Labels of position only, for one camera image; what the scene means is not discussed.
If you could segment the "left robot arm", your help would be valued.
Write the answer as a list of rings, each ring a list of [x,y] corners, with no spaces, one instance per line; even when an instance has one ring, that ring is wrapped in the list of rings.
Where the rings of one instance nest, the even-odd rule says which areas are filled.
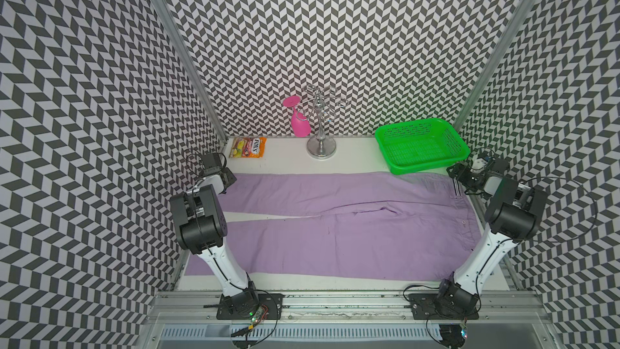
[[[198,180],[170,198],[177,243],[210,267],[229,308],[257,306],[258,291],[227,245],[228,225],[219,202],[237,178],[222,153],[202,154],[200,162]]]

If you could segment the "purple long pants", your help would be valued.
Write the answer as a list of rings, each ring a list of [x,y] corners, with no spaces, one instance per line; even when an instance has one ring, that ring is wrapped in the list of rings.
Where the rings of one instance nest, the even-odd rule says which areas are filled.
[[[481,239],[468,199],[440,174],[240,174],[220,196],[227,245],[248,273],[442,280]]]

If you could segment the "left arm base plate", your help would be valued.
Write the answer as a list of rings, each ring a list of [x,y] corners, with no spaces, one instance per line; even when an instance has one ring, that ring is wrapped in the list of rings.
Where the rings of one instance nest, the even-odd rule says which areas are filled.
[[[284,295],[270,292],[242,292],[233,297],[221,296],[216,312],[217,320],[250,321],[263,312],[266,320],[279,320]]]

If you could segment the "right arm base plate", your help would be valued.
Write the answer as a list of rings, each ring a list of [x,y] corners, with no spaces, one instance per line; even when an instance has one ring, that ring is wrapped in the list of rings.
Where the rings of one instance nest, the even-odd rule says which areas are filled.
[[[437,294],[417,292],[408,295],[415,320],[477,320],[479,297],[465,292],[438,297]]]

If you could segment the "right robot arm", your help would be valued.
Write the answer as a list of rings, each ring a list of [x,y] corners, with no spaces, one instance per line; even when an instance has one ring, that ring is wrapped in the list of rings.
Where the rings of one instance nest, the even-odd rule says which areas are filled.
[[[465,192],[489,200],[484,232],[467,261],[442,281],[434,300],[440,318],[474,318],[481,290],[503,257],[539,231],[548,194],[506,175],[510,163],[487,152],[447,168]]]

